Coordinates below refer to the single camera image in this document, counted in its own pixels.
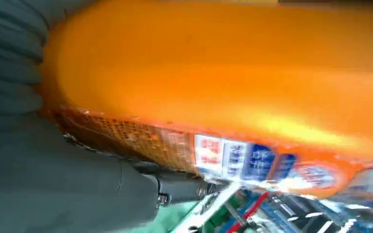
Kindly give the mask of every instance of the plastic wrapper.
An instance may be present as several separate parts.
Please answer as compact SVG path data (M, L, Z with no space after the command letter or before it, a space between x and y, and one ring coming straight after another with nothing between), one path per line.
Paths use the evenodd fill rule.
M241 141L138 118L62 108L56 121L73 138L98 151L148 160L248 189L311 195L373 207L373 162L346 159L330 151Z

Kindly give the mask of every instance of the orange mesh net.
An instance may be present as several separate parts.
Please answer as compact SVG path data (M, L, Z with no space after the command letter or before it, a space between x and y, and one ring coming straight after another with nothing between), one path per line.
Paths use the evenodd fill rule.
M54 113L61 128L93 149L154 161L175 170L198 174L191 134L62 109Z

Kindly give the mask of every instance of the green surface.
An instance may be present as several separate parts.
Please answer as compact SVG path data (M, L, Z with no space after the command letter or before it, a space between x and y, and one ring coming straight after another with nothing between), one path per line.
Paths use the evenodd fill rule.
M146 227L126 231L129 233L166 233L175 227L192 208L196 202L187 202L169 207L161 207L155 220Z

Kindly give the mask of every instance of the red strip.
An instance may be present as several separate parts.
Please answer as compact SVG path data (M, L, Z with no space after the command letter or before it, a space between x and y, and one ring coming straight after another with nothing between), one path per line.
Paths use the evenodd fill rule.
M249 218L251 215L253 215L259 208L259 206L261 205L261 203L268 197L268 192L265 192L263 193L259 198L258 200L256 200L255 204L251 207L251 209L249 209L247 212L245 212L244 214L244 219L247 219ZM227 233L234 233L236 232L237 230L239 230L239 228L241 227L241 225L237 222L235 223L230 229L228 229L226 232Z

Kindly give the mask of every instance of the orange bottle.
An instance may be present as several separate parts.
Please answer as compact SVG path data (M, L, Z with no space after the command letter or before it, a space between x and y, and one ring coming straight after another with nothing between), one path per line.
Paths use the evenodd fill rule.
M257 184L320 198L373 167L373 8L103 0L45 55L45 113L91 147L221 175L270 153Z

